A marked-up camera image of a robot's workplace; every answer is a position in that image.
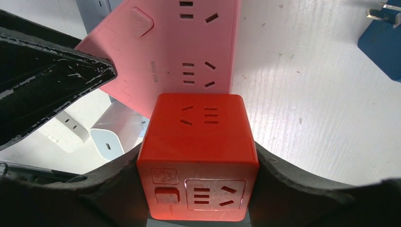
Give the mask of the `red cube socket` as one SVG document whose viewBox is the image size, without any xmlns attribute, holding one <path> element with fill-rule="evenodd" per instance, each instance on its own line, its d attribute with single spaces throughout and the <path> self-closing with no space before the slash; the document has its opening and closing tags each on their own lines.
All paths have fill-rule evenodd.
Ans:
<svg viewBox="0 0 401 227">
<path fill-rule="evenodd" d="M 243 220 L 259 170 L 243 98 L 161 94 L 137 169 L 155 219 Z"/>
</svg>

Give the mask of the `small white usb charger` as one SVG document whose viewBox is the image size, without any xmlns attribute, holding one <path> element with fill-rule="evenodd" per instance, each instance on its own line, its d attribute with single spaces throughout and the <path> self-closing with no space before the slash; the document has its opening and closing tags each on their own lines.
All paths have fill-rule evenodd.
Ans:
<svg viewBox="0 0 401 227">
<path fill-rule="evenodd" d="M 113 101 L 90 128 L 89 134 L 101 157 L 114 160 L 136 146 L 149 119 L 119 101 Z"/>
</svg>

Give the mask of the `light blue power strip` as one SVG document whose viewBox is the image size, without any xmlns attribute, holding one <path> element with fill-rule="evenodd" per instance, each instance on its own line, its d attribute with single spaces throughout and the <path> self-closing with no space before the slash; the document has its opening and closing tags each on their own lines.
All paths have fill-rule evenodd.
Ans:
<svg viewBox="0 0 401 227">
<path fill-rule="evenodd" d="M 121 2 L 121 0 L 76 0 L 87 34 L 89 34 Z M 137 112 L 135 116 L 137 119 L 132 124 L 140 128 L 139 138 L 143 138 L 148 127 L 149 118 Z"/>
</svg>

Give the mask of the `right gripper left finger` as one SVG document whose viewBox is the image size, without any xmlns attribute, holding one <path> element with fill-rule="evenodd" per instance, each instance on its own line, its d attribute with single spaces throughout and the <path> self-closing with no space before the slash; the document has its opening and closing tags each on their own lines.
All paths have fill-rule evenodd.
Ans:
<svg viewBox="0 0 401 227">
<path fill-rule="evenodd" d="M 0 179 L 3 227 L 144 227 L 149 209 L 136 167 L 140 146 L 62 183 Z"/>
</svg>

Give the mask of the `blue cube socket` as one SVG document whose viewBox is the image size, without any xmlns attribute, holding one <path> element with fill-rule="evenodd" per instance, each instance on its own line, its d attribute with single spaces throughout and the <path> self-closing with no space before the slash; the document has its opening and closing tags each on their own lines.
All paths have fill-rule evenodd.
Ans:
<svg viewBox="0 0 401 227">
<path fill-rule="evenodd" d="M 391 80 L 401 81 L 401 1 L 388 0 L 368 9 L 373 21 L 360 36 L 358 48 Z"/>
</svg>

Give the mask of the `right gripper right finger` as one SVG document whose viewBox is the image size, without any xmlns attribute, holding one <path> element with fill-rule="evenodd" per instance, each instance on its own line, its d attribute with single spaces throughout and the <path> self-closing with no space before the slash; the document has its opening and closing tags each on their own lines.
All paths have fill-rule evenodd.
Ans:
<svg viewBox="0 0 401 227">
<path fill-rule="evenodd" d="M 256 145 L 253 227 L 398 227 L 401 181 L 353 186 L 307 172 Z"/>
</svg>

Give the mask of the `pink power strip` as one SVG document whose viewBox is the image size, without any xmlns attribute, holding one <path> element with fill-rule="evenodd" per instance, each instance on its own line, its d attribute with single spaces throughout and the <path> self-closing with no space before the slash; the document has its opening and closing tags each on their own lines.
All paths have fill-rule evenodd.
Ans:
<svg viewBox="0 0 401 227">
<path fill-rule="evenodd" d="M 162 93 L 229 93 L 239 0 L 124 0 L 76 47 L 110 60 L 101 90 L 150 117 Z"/>
</svg>

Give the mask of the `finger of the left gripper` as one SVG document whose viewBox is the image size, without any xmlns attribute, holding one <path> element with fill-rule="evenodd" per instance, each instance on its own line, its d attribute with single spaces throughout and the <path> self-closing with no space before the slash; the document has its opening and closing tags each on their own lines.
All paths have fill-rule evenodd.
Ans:
<svg viewBox="0 0 401 227">
<path fill-rule="evenodd" d="M 0 12 L 1 149 L 117 77 L 110 61 L 76 50 L 78 43 L 73 36 Z"/>
</svg>

